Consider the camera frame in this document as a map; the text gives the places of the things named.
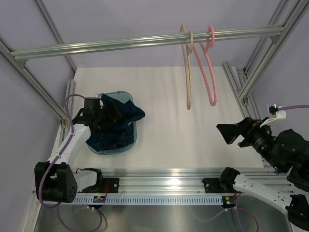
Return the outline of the dark denim skirt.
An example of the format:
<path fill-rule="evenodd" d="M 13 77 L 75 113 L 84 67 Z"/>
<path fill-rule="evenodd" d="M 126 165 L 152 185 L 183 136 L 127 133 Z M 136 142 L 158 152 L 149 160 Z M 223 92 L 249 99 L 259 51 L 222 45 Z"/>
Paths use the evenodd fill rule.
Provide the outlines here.
<path fill-rule="evenodd" d="M 109 130 L 94 131 L 86 141 L 97 152 L 125 148 L 134 142 L 134 124 L 116 122 Z"/>

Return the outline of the beige wooden hanger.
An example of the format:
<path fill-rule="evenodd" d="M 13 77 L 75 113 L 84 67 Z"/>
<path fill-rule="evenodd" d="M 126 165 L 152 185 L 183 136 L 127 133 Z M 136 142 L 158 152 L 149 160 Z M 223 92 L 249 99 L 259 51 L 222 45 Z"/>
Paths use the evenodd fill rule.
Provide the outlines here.
<path fill-rule="evenodd" d="M 191 78 L 191 60 L 190 54 L 193 52 L 193 32 L 188 31 L 189 43 L 182 44 L 185 77 L 186 77 L 186 108 L 191 109 L 192 105 L 192 78 Z"/>

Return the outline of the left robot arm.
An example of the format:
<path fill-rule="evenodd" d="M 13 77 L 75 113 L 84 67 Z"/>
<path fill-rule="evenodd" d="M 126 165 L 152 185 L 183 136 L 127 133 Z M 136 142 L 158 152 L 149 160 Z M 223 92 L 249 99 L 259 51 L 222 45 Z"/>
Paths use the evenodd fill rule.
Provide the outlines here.
<path fill-rule="evenodd" d="M 104 177 L 102 170 L 97 168 L 82 168 L 77 172 L 71 168 L 86 141 L 111 120 L 112 115 L 102 99 L 84 99 L 83 108 L 70 119 L 70 131 L 58 150 L 34 168 L 36 194 L 41 204 L 72 203 L 80 192 L 118 193 L 119 178 Z"/>

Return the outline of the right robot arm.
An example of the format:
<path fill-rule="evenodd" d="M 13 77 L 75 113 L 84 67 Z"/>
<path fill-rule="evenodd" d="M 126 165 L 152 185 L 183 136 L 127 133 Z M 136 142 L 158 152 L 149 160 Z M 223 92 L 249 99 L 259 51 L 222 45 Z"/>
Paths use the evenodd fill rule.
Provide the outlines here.
<path fill-rule="evenodd" d="M 271 119 L 263 120 L 246 117 L 235 124 L 217 124 L 224 141 L 230 145 L 242 136 L 240 148 L 252 147 L 276 174 L 285 174 L 286 180 L 303 191 L 289 194 L 274 190 L 253 181 L 240 171 L 226 167 L 220 177 L 219 186 L 223 191 L 235 190 L 253 196 L 287 216 L 294 226 L 309 230 L 309 143 L 293 129 L 273 136 Z"/>

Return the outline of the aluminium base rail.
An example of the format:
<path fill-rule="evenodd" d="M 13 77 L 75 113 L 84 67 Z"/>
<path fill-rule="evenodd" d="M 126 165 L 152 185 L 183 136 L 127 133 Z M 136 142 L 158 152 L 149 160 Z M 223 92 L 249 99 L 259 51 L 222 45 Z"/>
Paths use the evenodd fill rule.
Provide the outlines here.
<path fill-rule="evenodd" d="M 104 177 L 119 178 L 120 195 L 202 195 L 203 178 L 219 177 L 223 168 L 101 168 Z M 285 174 L 273 168 L 237 168 L 239 172 L 269 188 L 294 192 Z"/>

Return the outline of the aluminium hanging rail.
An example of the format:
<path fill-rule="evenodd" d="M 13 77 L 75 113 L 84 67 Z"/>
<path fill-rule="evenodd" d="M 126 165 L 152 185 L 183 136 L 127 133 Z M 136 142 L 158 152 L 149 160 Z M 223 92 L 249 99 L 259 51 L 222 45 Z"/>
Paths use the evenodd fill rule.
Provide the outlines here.
<path fill-rule="evenodd" d="M 168 35 L 155 35 L 127 39 L 105 40 L 98 42 L 68 43 L 35 48 L 13 50 L 10 54 L 18 60 L 47 58 L 65 55 L 127 50 L 154 46 L 194 44 L 198 42 L 217 42 L 244 38 L 279 36 L 284 31 L 282 25 L 268 25 L 248 29 L 227 29 L 215 32 L 180 32 Z"/>

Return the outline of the left aluminium frame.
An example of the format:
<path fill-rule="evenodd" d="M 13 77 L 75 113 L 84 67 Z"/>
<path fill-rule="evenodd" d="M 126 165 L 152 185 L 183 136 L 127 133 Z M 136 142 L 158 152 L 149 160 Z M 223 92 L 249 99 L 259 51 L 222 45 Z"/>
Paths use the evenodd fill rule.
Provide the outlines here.
<path fill-rule="evenodd" d="M 1 1 L 0 36 L 11 50 L 56 44 L 38 0 Z M 34 58 L 17 66 L 62 106 L 66 82 L 73 76 L 65 58 Z M 35 164 L 51 152 L 59 119 L 4 58 L 0 60 L 0 99 L 2 168 L 32 175 Z"/>

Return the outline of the aluminium frame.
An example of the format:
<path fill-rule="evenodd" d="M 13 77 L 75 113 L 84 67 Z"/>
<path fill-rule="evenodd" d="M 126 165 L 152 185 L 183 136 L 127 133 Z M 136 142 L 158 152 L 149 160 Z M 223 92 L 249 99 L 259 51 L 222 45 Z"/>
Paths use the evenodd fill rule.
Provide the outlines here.
<path fill-rule="evenodd" d="M 253 87 L 282 49 L 298 23 L 309 10 L 307 0 L 280 0 L 268 21 L 269 26 L 281 28 L 278 35 L 263 35 L 243 68 L 224 62 L 222 68 L 243 118 L 260 119 Z"/>
<path fill-rule="evenodd" d="M 1 1 L 0 36 L 11 50 L 56 44 L 38 0 Z M 62 106 L 66 82 L 73 76 L 65 58 L 34 58 L 17 66 Z M 2 168 L 32 175 L 35 164 L 51 152 L 59 119 L 4 58 L 0 60 L 0 99 Z"/>

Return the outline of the right aluminium frame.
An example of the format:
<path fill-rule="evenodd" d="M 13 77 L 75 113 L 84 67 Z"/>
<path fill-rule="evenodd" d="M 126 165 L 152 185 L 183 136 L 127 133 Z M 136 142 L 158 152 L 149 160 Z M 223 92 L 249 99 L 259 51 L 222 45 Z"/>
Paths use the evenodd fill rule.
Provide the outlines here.
<path fill-rule="evenodd" d="M 282 49 L 298 23 L 309 10 L 307 0 L 280 0 L 268 21 L 269 26 L 281 28 L 278 35 L 263 35 L 243 68 L 224 62 L 222 68 L 243 118 L 260 119 L 253 87 Z"/>

